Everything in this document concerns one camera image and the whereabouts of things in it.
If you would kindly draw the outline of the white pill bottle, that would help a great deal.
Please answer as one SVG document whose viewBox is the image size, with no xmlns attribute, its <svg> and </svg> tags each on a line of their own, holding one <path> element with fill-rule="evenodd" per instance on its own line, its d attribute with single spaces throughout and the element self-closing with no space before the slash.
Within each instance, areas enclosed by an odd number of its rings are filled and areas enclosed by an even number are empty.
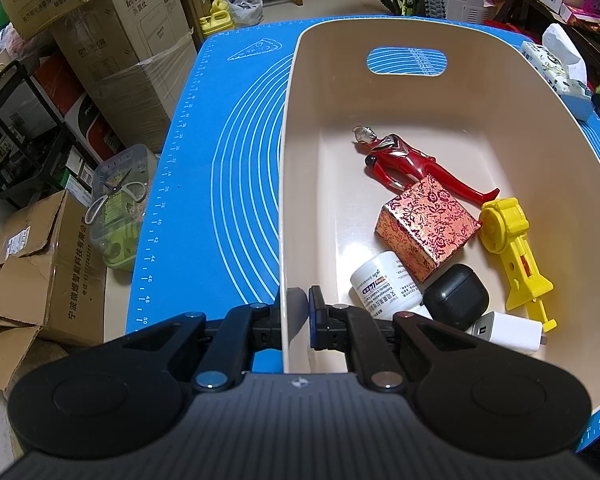
<svg viewBox="0 0 600 480">
<path fill-rule="evenodd" d="M 350 282 L 373 318 L 391 321 L 403 311 L 431 318 L 422 292 L 394 252 L 382 252 L 368 260 L 351 275 Z"/>
</svg>

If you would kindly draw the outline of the beige plastic storage bin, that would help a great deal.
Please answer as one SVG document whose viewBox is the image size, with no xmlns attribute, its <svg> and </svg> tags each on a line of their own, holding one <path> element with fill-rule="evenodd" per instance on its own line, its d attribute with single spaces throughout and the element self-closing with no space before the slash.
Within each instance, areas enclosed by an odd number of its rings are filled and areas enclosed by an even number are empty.
<svg viewBox="0 0 600 480">
<path fill-rule="evenodd" d="M 518 200 L 557 325 L 540 358 L 600 406 L 600 158 L 561 99 L 498 37 L 405 18 L 326 21 L 300 35 L 279 179 L 283 288 L 355 304 L 351 274 L 380 254 L 392 194 L 365 170 L 353 130 L 396 133 L 480 192 Z"/>
</svg>

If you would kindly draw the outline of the black earbuds case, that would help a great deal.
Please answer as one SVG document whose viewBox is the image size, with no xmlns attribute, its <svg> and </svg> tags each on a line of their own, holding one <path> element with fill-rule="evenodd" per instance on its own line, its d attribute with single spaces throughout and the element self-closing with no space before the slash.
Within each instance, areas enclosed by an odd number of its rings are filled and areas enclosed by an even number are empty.
<svg viewBox="0 0 600 480">
<path fill-rule="evenodd" d="M 468 330 L 486 313 L 489 293 L 469 266 L 455 263 L 422 295 L 431 318 L 458 330 Z"/>
</svg>

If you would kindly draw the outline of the red patterned gift box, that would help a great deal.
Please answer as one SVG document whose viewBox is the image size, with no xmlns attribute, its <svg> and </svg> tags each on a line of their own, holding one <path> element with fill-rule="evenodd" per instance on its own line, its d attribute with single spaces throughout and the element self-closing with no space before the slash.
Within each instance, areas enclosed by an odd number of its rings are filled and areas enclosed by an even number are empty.
<svg viewBox="0 0 600 480">
<path fill-rule="evenodd" d="M 375 232 L 423 283 L 452 258 L 481 223 L 434 177 L 424 177 L 381 207 Z"/>
</svg>

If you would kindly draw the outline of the yellow plastic toy tool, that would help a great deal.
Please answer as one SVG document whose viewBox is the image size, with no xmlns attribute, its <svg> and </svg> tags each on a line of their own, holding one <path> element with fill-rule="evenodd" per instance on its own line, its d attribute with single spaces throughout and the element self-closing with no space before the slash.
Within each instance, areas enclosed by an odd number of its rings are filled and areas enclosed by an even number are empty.
<svg viewBox="0 0 600 480">
<path fill-rule="evenodd" d="M 525 307 L 528 318 L 540 322 L 544 333 L 557 327 L 549 318 L 543 297 L 554 289 L 536 264 L 528 242 L 529 221 L 515 197 L 489 200 L 481 206 L 479 237 L 490 254 L 498 255 L 509 284 L 507 311 Z"/>
</svg>

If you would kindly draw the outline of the red Ultraman action figure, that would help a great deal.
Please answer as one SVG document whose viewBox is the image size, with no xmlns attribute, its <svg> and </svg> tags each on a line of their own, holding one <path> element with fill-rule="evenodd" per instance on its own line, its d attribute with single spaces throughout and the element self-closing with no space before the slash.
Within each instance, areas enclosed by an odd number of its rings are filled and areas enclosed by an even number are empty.
<svg viewBox="0 0 600 480">
<path fill-rule="evenodd" d="M 356 126 L 352 132 L 356 147 L 366 153 L 366 171 L 393 192 L 401 194 L 413 183 L 433 177 L 446 190 L 477 207 L 500 194 L 498 188 L 486 193 L 475 190 L 439 165 L 434 156 L 414 148 L 396 133 L 380 138 L 367 126 Z"/>
</svg>

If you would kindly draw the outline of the white USB charger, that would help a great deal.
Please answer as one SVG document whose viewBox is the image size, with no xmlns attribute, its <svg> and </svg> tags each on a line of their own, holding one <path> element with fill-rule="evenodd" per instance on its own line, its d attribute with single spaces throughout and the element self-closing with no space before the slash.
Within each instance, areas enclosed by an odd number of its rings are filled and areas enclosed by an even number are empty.
<svg viewBox="0 0 600 480">
<path fill-rule="evenodd" d="M 478 318 L 467 333 L 524 354 L 538 352 L 542 344 L 545 344 L 540 322 L 494 311 Z"/>
</svg>

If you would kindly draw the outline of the floral tissue box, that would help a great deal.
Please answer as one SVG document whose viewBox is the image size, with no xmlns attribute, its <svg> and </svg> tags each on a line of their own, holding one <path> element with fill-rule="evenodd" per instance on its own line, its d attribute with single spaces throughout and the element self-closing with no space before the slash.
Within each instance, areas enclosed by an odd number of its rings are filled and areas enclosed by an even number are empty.
<svg viewBox="0 0 600 480">
<path fill-rule="evenodd" d="M 552 87 L 571 115 L 587 122 L 594 112 L 588 73 L 582 55 L 565 29 L 550 24 L 539 44 L 524 41 L 520 53 Z"/>
</svg>

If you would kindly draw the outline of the blue silicone baking mat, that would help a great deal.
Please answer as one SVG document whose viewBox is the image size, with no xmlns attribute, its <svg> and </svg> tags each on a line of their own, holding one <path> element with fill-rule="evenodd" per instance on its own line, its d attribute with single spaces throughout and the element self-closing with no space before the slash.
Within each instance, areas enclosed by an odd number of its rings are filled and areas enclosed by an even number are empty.
<svg viewBox="0 0 600 480">
<path fill-rule="evenodd" d="M 206 41 L 164 142 L 138 245 L 128 330 L 188 309 L 220 318 L 282 289 L 279 179 L 294 52 L 317 18 L 221 32 Z M 520 52 L 516 32 L 463 26 Z M 600 120 L 577 122 L 600 158 Z M 600 437 L 600 406 L 583 437 Z"/>
</svg>

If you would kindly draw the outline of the clear plastic container with scissors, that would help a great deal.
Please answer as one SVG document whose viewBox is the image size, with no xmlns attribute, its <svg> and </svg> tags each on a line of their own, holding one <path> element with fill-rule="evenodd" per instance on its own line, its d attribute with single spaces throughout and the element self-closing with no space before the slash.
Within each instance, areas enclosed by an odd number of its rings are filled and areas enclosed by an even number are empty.
<svg viewBox="0 0 600 480">
<path fill-rule="evenodd" d="M 145 217 L 156 155 L 135 144 L 100 164 L 84 220 L 91 244 L 109 269 L 131 272 Z"/>
</svg>

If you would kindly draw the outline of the torn cardboard box on floor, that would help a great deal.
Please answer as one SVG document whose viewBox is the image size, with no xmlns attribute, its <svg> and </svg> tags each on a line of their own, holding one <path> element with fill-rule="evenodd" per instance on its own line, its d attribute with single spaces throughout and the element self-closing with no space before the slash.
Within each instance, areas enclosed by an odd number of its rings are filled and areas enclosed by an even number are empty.
<svg viewBox="0 0 600 480">
<path fill-rule="evenodd" d="M 21 209 L 0 236 L 0 390 L 31 358 L 104 341 L 106 268 L 90 243 L 86 208 L 58 192 Z"/>
</svg>

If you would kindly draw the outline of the wrapped lower cardboard box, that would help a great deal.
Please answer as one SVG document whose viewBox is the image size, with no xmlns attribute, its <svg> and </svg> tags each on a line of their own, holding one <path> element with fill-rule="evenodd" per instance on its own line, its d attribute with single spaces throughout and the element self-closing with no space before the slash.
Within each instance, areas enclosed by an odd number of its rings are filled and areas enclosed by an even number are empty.
<svg viewBox="0 0 600 480">
<path fill-rule="evenodd" d="M 173 47 L 87 87 L 124 145 L 162 151 L 196 55 L 188 32 Z"/>
</svg>

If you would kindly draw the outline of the black metal shelf rack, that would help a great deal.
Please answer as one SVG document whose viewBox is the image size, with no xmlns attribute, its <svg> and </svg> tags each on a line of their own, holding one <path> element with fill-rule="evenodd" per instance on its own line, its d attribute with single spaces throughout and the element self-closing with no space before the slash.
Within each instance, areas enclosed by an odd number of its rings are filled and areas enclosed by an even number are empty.
<svg viewBox="0 0 600 480">
<path fill-rule="evenodd" d="M 65 188 L 76 138 L 18 61 L 0 64 L 0 200 L 17 209 Z"/>
</svg>

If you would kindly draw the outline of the yellow jug on floor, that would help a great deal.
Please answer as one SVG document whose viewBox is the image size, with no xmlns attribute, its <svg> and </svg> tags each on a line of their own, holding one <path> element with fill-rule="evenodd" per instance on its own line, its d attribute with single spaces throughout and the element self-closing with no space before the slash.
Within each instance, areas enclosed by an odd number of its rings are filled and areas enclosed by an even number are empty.
<svg viewBox="0 0 600 480">
<path fill-rule="evenodd" d="M 200 18 L 199 23 L 204 38 L 235 28 L 230 5 L 226 0 L 213 0 L 210 13 Z"/>
</svg>

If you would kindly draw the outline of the white plastic bag on floor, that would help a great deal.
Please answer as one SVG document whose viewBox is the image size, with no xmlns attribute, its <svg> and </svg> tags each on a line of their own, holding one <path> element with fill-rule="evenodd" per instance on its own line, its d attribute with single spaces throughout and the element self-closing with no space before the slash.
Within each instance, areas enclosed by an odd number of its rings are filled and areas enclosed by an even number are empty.
<svg viewBox="0 0 600 480">
<path fill-rule="evenodd" d="M 259 25 L 263 20 L 262 0 L 225 0 L 236 27 Z"/>
</svg>

